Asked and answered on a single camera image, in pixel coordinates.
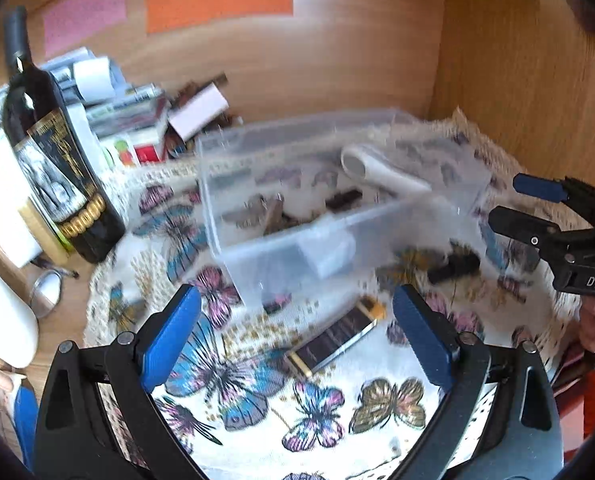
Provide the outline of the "person's right hand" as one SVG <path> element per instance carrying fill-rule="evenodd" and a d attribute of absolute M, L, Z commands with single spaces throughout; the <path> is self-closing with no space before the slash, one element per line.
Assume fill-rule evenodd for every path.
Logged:
<path fill-rule="evenodd" d="M 595 297 L 582 298 L 578 338 L 585 350 L 595 353 Z"/>

